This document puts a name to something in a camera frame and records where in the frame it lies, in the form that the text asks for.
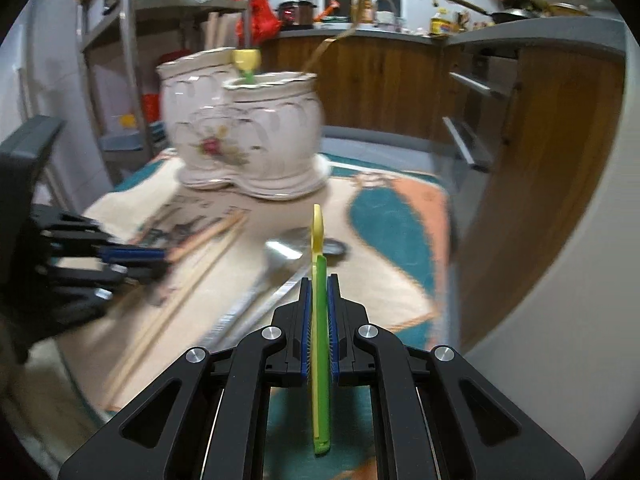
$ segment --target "drawer handle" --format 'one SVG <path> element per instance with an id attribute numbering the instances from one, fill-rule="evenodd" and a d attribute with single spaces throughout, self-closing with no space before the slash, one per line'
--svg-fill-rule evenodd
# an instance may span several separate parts
<path id="1" fill-rule="evenodd" d="M 453 139 L 453 142 L 455 143 L 458 149 L 458 152 L 460 153 L 462 158 L 465 160 L 466 164 L 472 170 L 481 171 L 482 173 L 489 173 L 489 167 L 485 163 L 479 162 L 474 159 L 474 156 L 472 155 L 471 150 L 465 144 L 465 141 L 463 140 L 462 136 L 460 135 L 460 132 L 456 128 L 456 125 L 453 123 L 453 121 L 448 117 L 443 117 L 442 121 L 444 122 L 444 125 L 447 127 L 447 130 L 449 131 L 449 135 Z"/>
<path id="2" fill-rule="evenodd" d="M 449 72 L 449 75 L 459 83 L 462 83 L 464 86 L 475 90 L 479 94 L 501 99 L 508 96 L 507 93 L 500 90 L 499 88 L 492 88 L 487 83 L 479 81 L 478 79 L 459 74 L 458 72 Z"/>

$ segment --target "silver screw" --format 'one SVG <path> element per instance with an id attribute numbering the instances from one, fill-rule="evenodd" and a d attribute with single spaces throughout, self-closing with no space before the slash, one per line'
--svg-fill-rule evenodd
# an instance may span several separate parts
<path id="1" fill-rule="evenodd" d="M 274 340 L 282 335 L 282 330 L 277 326 L 268 326 L 262 330 L 262 337 L 268 340 Z"/>
<path id="2" fill-rule="evenodd" d="M 118 264 L 113 264 L 111 267 L 109 267 L 113 272 L 119 272 L 120 274 L 126 274 L 127 273 L 127 267 L 122 266 L 122 265 L 118 265 Z"/>
<path id="3" fill-rule="evenodd" d="M 199 363 L 207 356 L 202 348 L 192 348 L 187 352 L 187 361 L 190 363 Z"/>
<path id="4" fill-rule="evenodd" d="M 456 356 L 455 352 L 448 346 L 438 346 L 433 355 L 440 361 L 451 361 Z"/>
<path id="5" fill-rule="evenodd" d="M 94 294 L 101 300 L 109 301 L 113 297 L 113 293 L 110 290 L 104 288 L 96 288 Z"/>
<path id="6" fill-rule="evenodd" d="M 358 334 L 367 339 L 371 339 L 378 335 L 378 329 L 373 325 L 363 325 L 358 329 Z"/>

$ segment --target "red container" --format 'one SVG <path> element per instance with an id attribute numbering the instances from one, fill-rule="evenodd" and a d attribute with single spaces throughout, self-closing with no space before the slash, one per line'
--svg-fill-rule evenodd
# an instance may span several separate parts
<path id="1" fill-rule="evenodd" d="M 160 94 L 144 94 L 142 96 L 142 110 L 147 123 L 160 120 Z"/>

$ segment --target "wooden cabinet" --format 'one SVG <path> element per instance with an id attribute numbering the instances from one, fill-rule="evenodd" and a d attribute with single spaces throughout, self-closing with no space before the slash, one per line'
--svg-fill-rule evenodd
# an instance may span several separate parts
<path id="1" fill-rule="evenodd" d="M 622 60 L 521 49 L 508 145 L 456 255 L 463 349 L 520 303 L 576 227 L 609 156 L 624 74 Z"/>
<path id="2" fill-rule="evenodd" d="M 269 41 L 263 67 L 299 70 L 322 40 Z M 488 141 L 495 155 L 488 183 L 454 256 L 463 349 L 523 300 L 591 200 L 616 134 L 625 77 L 623 59 L 597 56 L 561 46 L 519 51 L 516 86 L 501 104 L 507 116 L 497 121 L 504 127 Z M 460 103 L 473 90 L 449 72 L 465 73 L 467 57 L 460 46 L 361 36 L 340 41 L 316 67 L 326 124 L 452 144 L 442 117 L 460 116 Z M 492 119 L 479 117 L 480 133 Z"/>
<path id="3" fill-rule="evenodd" d="M 322 40 L 268 41 L 262 46 L 263 69 L 300 70 Z M 325 123 L 449 142 L 440 125 L 434 127 L 434 117 L 440 92 L 449 91 L 441 63 L 453 59 L 453 51 L 444 55 L 439 46 L 413 41 L 361 36 L 339 41 L 315 68 Z"/>

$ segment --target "red plastic bag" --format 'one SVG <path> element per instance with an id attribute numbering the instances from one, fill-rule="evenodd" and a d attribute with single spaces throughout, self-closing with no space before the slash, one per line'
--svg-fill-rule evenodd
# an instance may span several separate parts
<path id="1" fill-rule="evenodd" d="M 252 45 L 256 46 L 265 40 L 274 38 L 280 31 L 282 22 L 269 7 L 268 0 L 249 0 L 251 5 Z M 240 44 L 244 44 L 244 28 L 242 20 L 238 20 L 236 34 Z"/>

